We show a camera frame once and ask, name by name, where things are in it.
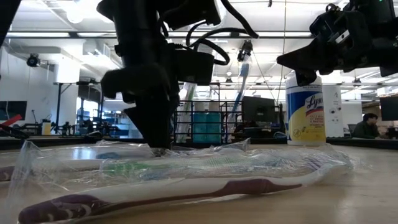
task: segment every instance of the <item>person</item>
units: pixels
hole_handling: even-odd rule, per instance
[[[364,139],[381,139],[380,133],[377,130],[377,115],[374,113],[367,113],[363,116],[363,121],[359,122],[353,132],[354,138]]]

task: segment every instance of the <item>wooden table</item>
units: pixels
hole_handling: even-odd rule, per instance
[[[253,146],[280,148],[286,146]],[[397,223],[398,220],[398,151],[334,146],[366,165],[334,183],[281,192],[260,197],[231,196],[205,202],[180,205],[154,205],[100,221],[79,223]],[[92,159],[81,151],[75,159]],[[0,186],[4,199],[6,186]]]

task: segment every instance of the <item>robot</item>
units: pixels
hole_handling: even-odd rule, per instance
[[[20,1],[0,3],[4,17],[0,43]],[[228,54],[206,38],[220,32],[259,38],[228,0],[221,2],[244,28],[212,30],[193,43],[190,38],[197,27],[221,22],[214,0],[102,0],[98,4],[97,11],[114,22],[119,42],[115,51],[124,65],[104,75],[103,94],[115,98],[122,93],[124,102],[135,103],[125,113],[150,147],[170,145],[169,121],[179,103],[178,82],[208,85],[213,65],[229,64]],[[172,30],[194,24],[186,46],[167,43],[165,22]],[[299,85],[313,82],[317,71],[327,75],[334,70],[380,67],[382,76],[387,76],[398,70],[396,23],[392,0],[351,0],[343,9],[329,4],[326,13],[310,26],[312,43],[280,56],[277,62],[295,70]],[[198,52],[200,44],[211,47],[224,60]]]

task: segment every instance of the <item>disinfecting wipes canister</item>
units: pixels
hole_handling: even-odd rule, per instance
[[[319,146],[326,143],[322,80],[298,86],[296,77],[286,81],[287,142],[293,146]]]

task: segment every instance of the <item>red object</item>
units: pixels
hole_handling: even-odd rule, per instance
[[[10,126],[10,125],[14,124],[15,122],[19,121],[20,119],[22,119],[22,116],[17,115],[15,117],[9,119],[8,121],[4,122],[3,125]]]

